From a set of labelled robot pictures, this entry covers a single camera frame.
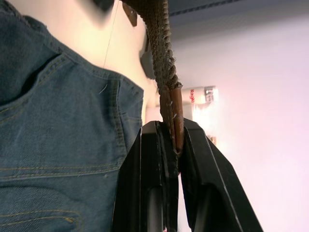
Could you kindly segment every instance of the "denim jeans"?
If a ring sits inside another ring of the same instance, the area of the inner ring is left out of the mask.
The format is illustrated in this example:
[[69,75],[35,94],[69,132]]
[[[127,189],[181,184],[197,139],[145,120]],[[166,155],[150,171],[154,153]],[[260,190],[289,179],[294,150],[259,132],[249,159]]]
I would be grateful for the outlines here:
[[110,231],[142,98],[0,0],[0,231]]

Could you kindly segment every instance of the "brown braided cord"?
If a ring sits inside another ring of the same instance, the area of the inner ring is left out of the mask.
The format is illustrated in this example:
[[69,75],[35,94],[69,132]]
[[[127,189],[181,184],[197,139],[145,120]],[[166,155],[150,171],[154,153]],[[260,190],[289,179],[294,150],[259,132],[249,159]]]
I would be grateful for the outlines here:
[[161,94],[162,86],[181,86],[176,75],[170,44],[168,0],[123,0],[144,20],[154,59],[154,74]]

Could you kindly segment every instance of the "denim fabric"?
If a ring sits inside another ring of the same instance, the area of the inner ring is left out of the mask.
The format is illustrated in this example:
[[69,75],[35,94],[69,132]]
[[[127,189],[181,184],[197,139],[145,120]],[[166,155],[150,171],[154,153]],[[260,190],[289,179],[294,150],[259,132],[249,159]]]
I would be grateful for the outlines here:
[[142,98],[0,0],[0,231],[110,231]]

